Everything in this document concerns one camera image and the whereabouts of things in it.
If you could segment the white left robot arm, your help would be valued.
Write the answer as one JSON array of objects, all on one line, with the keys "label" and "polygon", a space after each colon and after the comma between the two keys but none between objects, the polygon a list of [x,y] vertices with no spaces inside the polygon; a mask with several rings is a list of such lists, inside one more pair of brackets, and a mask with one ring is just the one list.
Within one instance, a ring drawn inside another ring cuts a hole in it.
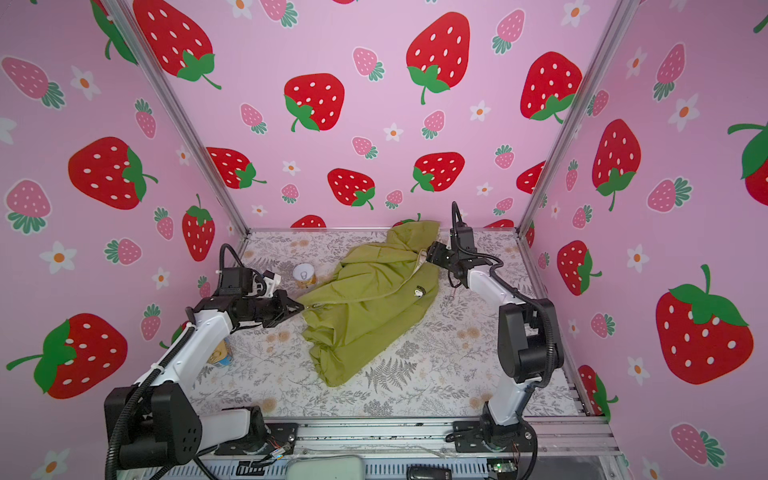
[{"label": "white left robot arm", "polygon": [[214,293],[185,310],[179,337],[133,385],[113,389],[104,402],[108,447],[105,476],[157,467],[162,473],[199,462],[226,443],[242,450],[277,444],[256,407],[199,415],[188,393],[216,348],[240,330],[274,328],[300,314],[304,305],[280,288],[277,274],[248,267],[220,270]]}]

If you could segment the green zip jacket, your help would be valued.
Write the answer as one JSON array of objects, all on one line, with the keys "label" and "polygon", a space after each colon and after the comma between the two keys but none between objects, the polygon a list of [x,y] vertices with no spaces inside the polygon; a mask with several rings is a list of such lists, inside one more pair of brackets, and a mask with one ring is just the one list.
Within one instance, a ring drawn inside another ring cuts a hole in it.
[{"label": "green zip jacket", "polygon": [[346,383],[426,315],[439,292],[439,269],[426,260],[439,231],[436,221],[395,226],[384,241],[351,249],[299,298],[303,337],[327,386]]}]

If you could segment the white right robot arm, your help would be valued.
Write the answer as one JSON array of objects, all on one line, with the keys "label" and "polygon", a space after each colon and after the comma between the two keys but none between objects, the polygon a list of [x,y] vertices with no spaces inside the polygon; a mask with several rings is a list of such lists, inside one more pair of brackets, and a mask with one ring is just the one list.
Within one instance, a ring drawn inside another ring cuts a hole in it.
[{"label": "white right robot arm", "polygon": [[503,280],[498,273],[503,262],[477,250],[473,229],[465,222],[454,222],[450,242],[433,243],[427,261],[497,309],[497,355],[504,372],[478,425],[456,431],[453,441],[482,442],[491,451],[504,451],[522,442],[532,444],[535,432],[526,424],[524,410],[534,391],[548,386],[554,371],[564,363],[555,306],[549,299],[532,298]]}]

